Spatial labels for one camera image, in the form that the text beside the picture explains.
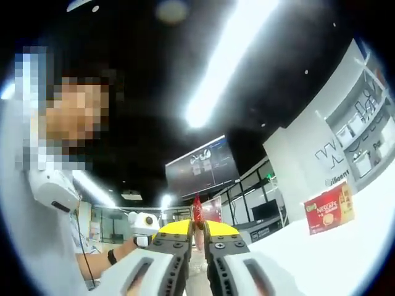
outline display screen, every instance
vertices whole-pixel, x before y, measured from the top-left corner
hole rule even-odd
[[[166,178],[178,197],[219,189],[239,178],[235,160],[225,136],[168,163]]]
[[[277,201],[275,199],[263,203],[262,205],[258,205],[251,210],[255,221],[270,219],[280,214],[277,207]]]

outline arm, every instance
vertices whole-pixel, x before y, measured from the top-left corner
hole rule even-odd
[[[114,249],[114,256],[117,261],[120,261],[123,257],[127,256],[131,251],[133,251],[137,246],[133,242],[133,238],[124,242],[123,245]],[[81,270],[81,274],[84,279],[91,279],[88,266],[83,254],[77,254],[77,262]],[[94,279],[101,277],[103,271],[111,267],[111,263],[108,261],[107,252],[100,254],[86,254],[86,260],[88,261],[89,267],[92,272]]]

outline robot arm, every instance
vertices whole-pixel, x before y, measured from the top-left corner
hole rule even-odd
[[[136,249],[103,273],[94,296],[126,295],[141,269],[146,269],[139,295],[182,295],[191,258],[194,224],[170,223],[147,249]],[[273,295],[261,256],[250,252],[239,232],[214,221],[204,222],[207,278],[216,295]]]

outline white desk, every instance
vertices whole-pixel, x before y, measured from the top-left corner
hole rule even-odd
[[[303,294],[340,296],[365,289],[363,284],[370,283],[393,240],[395,161],[353,201],[355,220],[348,224],[310,236],[307,220],[301,220],[249,248],[293,275]],[[265,271],[278,274],[270,268]],[[288,291],[290,296],[296,293]]]

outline person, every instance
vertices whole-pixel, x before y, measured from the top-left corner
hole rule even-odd
[[[33,287],[44,295],[85,295],[90,273],[73,246],[70,217],[33,198],[26,171],[42,165],[64,172],[79,168],[70,160],[70,148],[94,138],[108,109],[108,87],[65,77],[52,94],[43,95],[40,84],[48,78],[42,55],[23,54],[14,96],[0,100],[0,213],[21,273]],[[114,249],[116,261],[135,248],[129,240]],[[106,253],[86,258],[94,278],[111,266]]]

